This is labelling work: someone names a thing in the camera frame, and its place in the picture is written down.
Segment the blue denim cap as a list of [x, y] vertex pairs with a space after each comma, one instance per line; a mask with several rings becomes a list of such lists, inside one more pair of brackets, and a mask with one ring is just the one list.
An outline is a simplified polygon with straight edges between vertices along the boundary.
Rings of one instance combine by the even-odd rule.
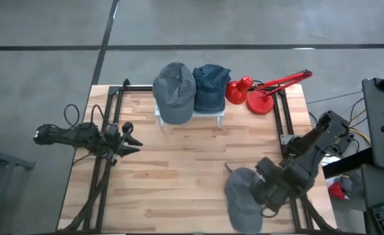
[[230, 69], [206, 64], [193, 70], [196, 82], [194, 110], [201, 113], [221, 112], [225, 109], [226, 87], [231, 81]]

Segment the white perforated metal shelf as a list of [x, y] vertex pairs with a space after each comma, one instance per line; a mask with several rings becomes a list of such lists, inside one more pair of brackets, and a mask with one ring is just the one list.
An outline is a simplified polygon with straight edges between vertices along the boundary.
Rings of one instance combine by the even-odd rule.
[[[223, 125], [223, 120], [225, 116], [225, 111], [221, 112], [214, 112], [214, 113], [200, 113], [200, 112], [193, 112], [192, 117], [194, 118], [216, 118], [216, 126], [218, 128], [221, 128]], [[158, 108], [158, 105], [155, 106], [155, 118], [156, 122], [163, 127], [164, 126], [164, 120], [162, 119], [160, 115], [160, 110]]]

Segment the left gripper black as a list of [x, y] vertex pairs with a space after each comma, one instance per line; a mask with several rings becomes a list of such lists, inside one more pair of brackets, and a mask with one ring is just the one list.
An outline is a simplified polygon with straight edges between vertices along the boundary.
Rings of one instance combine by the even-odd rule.
[[133, 147], [119, 147], [123, 140], [131, 145], [131, 146], [142, 146], [143, 144], [136, 140], [132, 136], [132, 132], [134, 130], [134, 125], [127, 121], [122, 126], [123, 131], [123, 137], [121, 136], [121, 133], [119, 132], [119, 128], [114, 125], [110, 125], [102, 134], [100, 143], [102, 144], [102, 147], [104, 148], [104, 155], [111, 165], [115, 165], [117, 160], [116, 156], [119, 155], [120, 157], [124, 157], [126, 155], [130, 155], [132, 153], [139, 152], [140, 149], [133, 148]]

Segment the black aluminium rig frame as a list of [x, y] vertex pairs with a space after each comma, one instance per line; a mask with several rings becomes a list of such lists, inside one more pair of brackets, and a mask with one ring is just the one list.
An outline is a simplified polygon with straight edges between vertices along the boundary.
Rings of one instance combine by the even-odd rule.
[[221, 128], [213, 117], [161, 127], [150, 85], [93, 86], [84, 120], [134, 124], [140, 151], [108, 166], [80, 148], [61, 209], [59, 235], [233, 235], [224, 182], [230, 168], [282, 158], [280, 135], [310, 129], [300, 86], [278, 97], [274, 111], [255, 116], [228, 105]]

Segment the grey cotton cap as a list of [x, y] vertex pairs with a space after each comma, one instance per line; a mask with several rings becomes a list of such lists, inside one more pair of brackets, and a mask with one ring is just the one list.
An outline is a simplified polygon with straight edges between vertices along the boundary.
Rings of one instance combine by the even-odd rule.
[[258, 204], [250, 187], [259, 180], [251, 169], [240, 167], [232, 170], [226, 163], [229, 176], [224, 186], [228, 216], [233, 229], [243, 234], [257, 234], [263, 225], [262, 207]]
[[153, 81], [153, 96], [162, 120], [170, 125], [187, 123], [194, 112], [196, 81], [181, 62], [162, 68]]

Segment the white paper sheet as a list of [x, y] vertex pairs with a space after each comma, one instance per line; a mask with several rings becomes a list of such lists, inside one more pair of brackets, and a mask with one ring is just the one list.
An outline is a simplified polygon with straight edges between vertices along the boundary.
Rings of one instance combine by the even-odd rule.
[[326, 165], [328, 165], [328, 164], [337, 162], [337, 161], [339, 161], [339, 160], [340, 160], [339, 157], [335, 157], [335, 156], [325, 156], [325, 157], [322, 158], [322, 160], [321, 160], [321, 165], [322, 165], [322, 166], [326, 166]]

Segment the red cloth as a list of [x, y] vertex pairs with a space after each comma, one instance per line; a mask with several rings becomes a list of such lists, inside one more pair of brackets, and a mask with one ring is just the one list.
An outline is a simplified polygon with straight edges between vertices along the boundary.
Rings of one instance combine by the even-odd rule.
[[328, 192], [331, 196], [338, 198], [340, 200], [346, 199], [346, 196], [338, 182], [334, 182], [330, 186], [328, 186]]

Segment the grey cloth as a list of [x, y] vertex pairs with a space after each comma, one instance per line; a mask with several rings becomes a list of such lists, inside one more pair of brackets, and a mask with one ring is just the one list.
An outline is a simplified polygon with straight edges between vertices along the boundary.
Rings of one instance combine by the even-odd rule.
[[353, 182], [349, 176], [347, 175], [340, 176], [338, 183], [344, 194], [350, 194], [353, 192]]

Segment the red desk lamp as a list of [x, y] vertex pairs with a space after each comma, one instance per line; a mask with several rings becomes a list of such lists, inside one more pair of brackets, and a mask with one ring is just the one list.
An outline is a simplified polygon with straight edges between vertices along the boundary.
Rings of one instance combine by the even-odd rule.
[[232, 81], [226, 87], [226, 99], [232, 104], [245, 103], [253, 114], [265, 115], [274, 108], [273, 95], [287, 87], [312, 77], [309, 70], [302, 70], [268, 82], [257, 82], [250, 76]]

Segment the black floor beam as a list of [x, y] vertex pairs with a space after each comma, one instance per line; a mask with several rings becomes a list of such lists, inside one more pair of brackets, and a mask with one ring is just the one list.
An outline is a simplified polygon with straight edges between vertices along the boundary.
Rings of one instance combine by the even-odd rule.
[[372, 148], [367, 148], [353, 155], [329, 163], [323, 167], [325, 179], [341, 175], [361, 167], [361, 165], [374, 165]]

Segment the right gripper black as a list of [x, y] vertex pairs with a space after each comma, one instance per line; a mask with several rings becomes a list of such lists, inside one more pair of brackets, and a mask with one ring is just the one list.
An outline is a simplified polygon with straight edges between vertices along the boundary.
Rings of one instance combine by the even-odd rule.
[[273, 212], [278, 212], [288, 198], [297, 198], [305, 187], [306, 170], [298, 163], [280, 168], [264, 157], [257, 163], [256, 172], [265, 176], [265, 184], [253, 184], [250, 192], [258, 204]]

